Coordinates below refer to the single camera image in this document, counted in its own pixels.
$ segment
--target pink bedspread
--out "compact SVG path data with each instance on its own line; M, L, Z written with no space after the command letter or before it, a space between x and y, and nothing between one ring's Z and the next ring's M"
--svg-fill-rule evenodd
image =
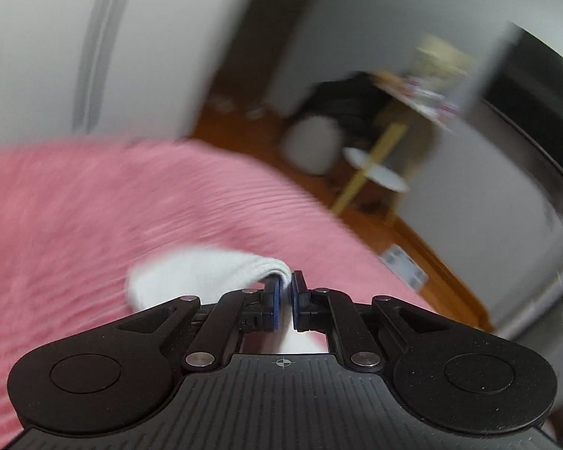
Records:
M195 141L0 151L0 448L20 430L16 360L129 314L128 268L184 243L278 257L310 287L427 308L343 224L256 160Z

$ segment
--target crosshair marking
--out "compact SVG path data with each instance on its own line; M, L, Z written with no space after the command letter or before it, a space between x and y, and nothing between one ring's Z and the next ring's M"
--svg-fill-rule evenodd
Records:
M286 367L289 367L291 363L296 363L296 362L290 362L288 359L279 359L273 363L281 367L282 369L285 369Z

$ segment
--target round joint cover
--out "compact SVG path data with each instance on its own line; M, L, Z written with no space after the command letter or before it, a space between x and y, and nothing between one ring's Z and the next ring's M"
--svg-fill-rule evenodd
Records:
M393 382L414 413L475 435L538 424L557 392L555 373L536 352L465 326L412 335Z
M495 394L507 389L515 373L504 360L483 353L466 353L450 359L444 375L459 389L475 394Z
M66 392L91 394L111 387L121 375L121 366L105 355L84 353L67 357L50 371L52 382Z

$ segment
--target white wall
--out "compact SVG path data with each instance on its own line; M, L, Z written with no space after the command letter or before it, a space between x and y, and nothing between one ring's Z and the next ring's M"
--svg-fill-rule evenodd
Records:
M286 113L313 83L354 70L401 72L420 35L430 32L478 60L455 95L467 105L510 22L563 55L563 0L318 0L269 101ZM542 261L563 225L498 149L462 120L452 127L455 134L440 136L399 214L500 321L521 300L513 286Z

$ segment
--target white round stool seat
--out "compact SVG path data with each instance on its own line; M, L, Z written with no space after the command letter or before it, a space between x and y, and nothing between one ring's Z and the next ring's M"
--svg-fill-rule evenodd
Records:
M344 147L342 152L344 158L356 169L360 169L365 161L369 159L369 154L359 148ZM367 178L392 191L407 192L409 190L409 184L399 174L383 165L373 165L367 172Z

